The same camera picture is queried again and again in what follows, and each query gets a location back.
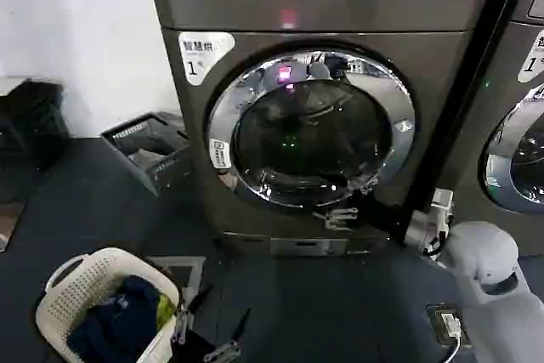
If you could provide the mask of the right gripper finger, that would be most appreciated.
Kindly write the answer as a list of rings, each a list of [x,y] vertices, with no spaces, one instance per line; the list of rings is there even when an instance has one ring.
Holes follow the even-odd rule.
[[[359,210],[357,207],[332,208],[328,210],[319,208],[316,212],[312,212],[316,218],[324,221],[354,220],[358,218],[358,213]]]
[[[324,225],[331,231],[353,231],[357,228],[357,218],[326,218]]]

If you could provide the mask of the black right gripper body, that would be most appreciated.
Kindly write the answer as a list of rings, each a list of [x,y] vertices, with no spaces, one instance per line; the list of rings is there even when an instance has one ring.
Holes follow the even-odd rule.
[[[372,193],[354,193],[354,207],[357,209],[357,222],[387,233],[402,247],[411,221],[411,210],[402,205],[387,205]]]

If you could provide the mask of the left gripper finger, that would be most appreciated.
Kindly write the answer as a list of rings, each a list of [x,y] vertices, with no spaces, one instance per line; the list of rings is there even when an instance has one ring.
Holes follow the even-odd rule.
[[[251,310],[247,309],[244,315],[239,320],[235,330],[230,336],[230,340],[220,346],[215,347],[210,352],[204,354],[203,362],[235,362],[241,356],[241,347],[239,341],[244,334],[247,321],[250,317]]]
[[[196,315],[196,311],[204,304],[213,289],[212,286],[205,287],[202,291],[199,291],[187,306],[181,304],[177,309],[176,323],[173,332],[174,344],[185,344],[187,338],[187,332],[190,329],[193,320]]]

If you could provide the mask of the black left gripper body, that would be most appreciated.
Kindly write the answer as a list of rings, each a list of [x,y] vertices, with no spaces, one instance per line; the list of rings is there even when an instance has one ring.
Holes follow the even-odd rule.
[[[181,362],[217,362],[220,355],[214,355],[208,360],[205,356],[212,354],[216,350],[214,344],[209,343],[203,336],[188,330],[185,334],[184,343],[180,345]]]

